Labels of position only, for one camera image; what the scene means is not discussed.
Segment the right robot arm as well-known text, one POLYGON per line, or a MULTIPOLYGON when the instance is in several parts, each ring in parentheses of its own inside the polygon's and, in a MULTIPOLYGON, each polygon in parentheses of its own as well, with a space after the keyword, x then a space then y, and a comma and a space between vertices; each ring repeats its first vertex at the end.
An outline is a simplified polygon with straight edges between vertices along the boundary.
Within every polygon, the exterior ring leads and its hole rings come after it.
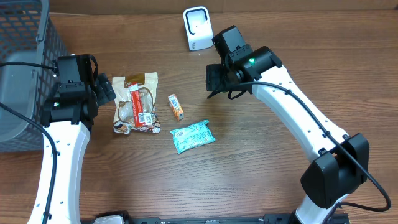
POLYGON ((268 47, 246 43, 236 26, 212 38, 221 62, 206 68, 206 89, 249 93, 267 105, 301 145, 309 167, 300 179, 306 194, 289 223, 330 223, 344 199, 369 179, 369 143, 330 121, 294 83, 268 47))

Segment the teal wet wipes pack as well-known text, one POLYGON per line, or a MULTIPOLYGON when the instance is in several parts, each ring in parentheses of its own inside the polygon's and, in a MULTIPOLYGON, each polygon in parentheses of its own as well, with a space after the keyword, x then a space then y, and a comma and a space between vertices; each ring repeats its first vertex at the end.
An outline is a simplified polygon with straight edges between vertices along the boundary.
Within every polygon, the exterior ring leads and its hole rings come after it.
POLYGON ((216 141, 208 128, 208 120, 203 120, 187 127, 171 130, 172 139, 177 150, 181 154, 189 149, 210 144, 216 141))

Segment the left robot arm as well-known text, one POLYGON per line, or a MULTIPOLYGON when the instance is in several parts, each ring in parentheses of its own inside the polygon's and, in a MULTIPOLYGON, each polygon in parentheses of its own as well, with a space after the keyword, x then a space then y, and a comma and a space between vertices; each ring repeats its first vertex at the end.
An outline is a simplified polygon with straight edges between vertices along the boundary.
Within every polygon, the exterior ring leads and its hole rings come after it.
POLYGON ((80 223, 81 169, 100 106, 116 94, 93 55, 69 55, 55 61, 58 81, 43 107, 40 124, 43 159, 29 223, 80 223))

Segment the orange small box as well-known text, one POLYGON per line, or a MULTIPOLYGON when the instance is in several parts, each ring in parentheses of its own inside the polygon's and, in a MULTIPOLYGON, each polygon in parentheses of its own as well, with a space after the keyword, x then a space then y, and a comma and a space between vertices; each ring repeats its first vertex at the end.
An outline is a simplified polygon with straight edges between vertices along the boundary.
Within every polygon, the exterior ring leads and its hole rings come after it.
POLYGON ((171 94, 170 96, 168 96, 168 100, 169 100, 169 105, 170 105, 177 121, 184 119, 185 115, 184 115, 183 109, 182 109, 181 104, 179 103, 176 95, 171 94))

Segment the beige snack bag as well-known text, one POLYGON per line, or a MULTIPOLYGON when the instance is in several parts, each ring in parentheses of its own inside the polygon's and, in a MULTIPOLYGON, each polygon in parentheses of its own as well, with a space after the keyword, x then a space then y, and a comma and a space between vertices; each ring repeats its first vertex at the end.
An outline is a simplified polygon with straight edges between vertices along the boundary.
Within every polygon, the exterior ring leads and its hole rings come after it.
POLYGON ((129 134, 131 131, 142 131, 147 133, 160 132, 160 121, 155 113, 158 81, 158 74, 156 72, 141 73, 126 77, 114 77, 112 79, 112 87, 116 94, 116 99, 114 100, 116 105, 113 124, 114 132, 123 134, 129 134), (138 83, 140 87, 148 88, 152 93, 154 101, 154 109, 152 111, 152 125, 142 126, 140 128, 136 128, 134 126, 132 101, 128 88, 128 86, 133 83, 138 83))

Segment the red snack bar packet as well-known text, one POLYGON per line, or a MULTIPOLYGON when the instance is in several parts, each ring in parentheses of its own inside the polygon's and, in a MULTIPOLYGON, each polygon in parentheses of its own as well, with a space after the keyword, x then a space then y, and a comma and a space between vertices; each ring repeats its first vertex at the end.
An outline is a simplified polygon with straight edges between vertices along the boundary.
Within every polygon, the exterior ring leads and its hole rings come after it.
POLYGON ((154 109, 153 96, 146 87, 140 87, 138 83, 128 86, 132 101, 134 126, 140 128, 153 124, 152 111, 154 109))

